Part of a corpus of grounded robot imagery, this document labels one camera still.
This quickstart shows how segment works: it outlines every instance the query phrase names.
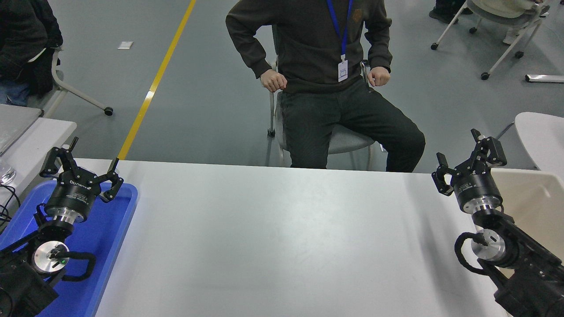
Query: black pants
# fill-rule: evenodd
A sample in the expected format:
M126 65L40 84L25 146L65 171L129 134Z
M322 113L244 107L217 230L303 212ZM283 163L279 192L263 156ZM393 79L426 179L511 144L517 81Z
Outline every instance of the black pants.
M465 0L436 0L435 10L439 14L456 14Z
M425 148L425 137L401 110L357 80L329 94L282 93L286 143L295 168L325 168L335 124L367 135L388 151L386 171L411 172Z

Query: gray floor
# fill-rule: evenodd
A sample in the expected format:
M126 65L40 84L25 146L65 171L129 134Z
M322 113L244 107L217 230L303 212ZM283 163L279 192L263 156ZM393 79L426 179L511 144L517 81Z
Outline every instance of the gray floor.
M50 2L65 38L60 55L65 81L115 111L106 117L68 95L54 118L78 123L76 157L115 157L190 2ZM235 3L196 3L128 160L276 165L278 148L266 135L268 93L241 61L224 24ZM394 61L390 83L379 90L426 135L416 172L433 171L438 151L451 165L468 158L474 147L471 128L496 135L524 111L564 117L564 85L524 81L525 74L564 74L564 6L557 1L525 56L507 58L487 81L479 75L506 49L503 27L485 21L470 35L477 17L463 16L439 49L431 51L430 44L446 27L428 17L433 1L386 5L393 19ZM262 28L257 36L273 59L270 29ZM117 50L121 41L135 43L131 50ZM533 168L514 129L502 141L508 167ZM356 151L352 159L333 155L328 167L361 169L366 158L366 151ZM374 163L376 170L384 170L385 153L378 153Z

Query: id badge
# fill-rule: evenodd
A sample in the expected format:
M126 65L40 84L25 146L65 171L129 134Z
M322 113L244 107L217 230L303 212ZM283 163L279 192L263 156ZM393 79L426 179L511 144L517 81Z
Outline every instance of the id badge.
M342 82L343 80L347 79L349 77L349 61L344 59L342 59L342 62L339 63L338 66L338 70L339 70L339 82Z

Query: person's knee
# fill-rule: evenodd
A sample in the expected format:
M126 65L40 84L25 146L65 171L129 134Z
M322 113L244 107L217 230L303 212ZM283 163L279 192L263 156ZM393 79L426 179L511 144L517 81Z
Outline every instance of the person's knee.
M425 135L417 127L402 134L399 147L403 152L421 156L425 150Z

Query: yellow floor line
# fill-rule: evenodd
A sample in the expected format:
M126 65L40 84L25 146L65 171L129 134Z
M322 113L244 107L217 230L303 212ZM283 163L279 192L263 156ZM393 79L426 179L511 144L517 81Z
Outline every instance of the yellow floor line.
M149 109L149 105L151 105L151 101L153 100L153 96L155 95L155 92L157 91L158 85L161 82L162 75L165 73L166 67L169 65L170 58L172 57L174 50L176 49L176 46L178 44L178 40L180 39L180 36L182 35L182 32L184 31L184 27L186 26L186 22L188 21L188 18L190 17L190 14L192 13L192 9L194 8L195 4L196 4L196 0L192 0L190 2L190 5L188 6L188 9L186 9L186 13L184 14L184 17L182 18L180 25L178 26L178 29L177 29L176 34L174 35L173 41L170 43L169 50L166 52L165 58L162 60L161 66L159 67L158 72L155 76L155 79L153 80L153 84L151 84L151 88L149 89L149 92L147 92L147 96L145 97L145 101L143 102L143 105L141 106L139 113L137 113L137 118L135 119L135 121L133 122L133 125L131 126L131 129L129 130L129 133L127 134L127 138L125 138L125 142L124 142L123 146L121 147L120 154L117 156L120 160L124 160L125 157L127 157L127 153L129 152L129 149L131 148L131 144L133 143L133 140L135 139L135 136L137 135L137 131L139 130L139 127L140 127L141 123L143 122L143 119L145 118L145 114L147 113L147 109Z

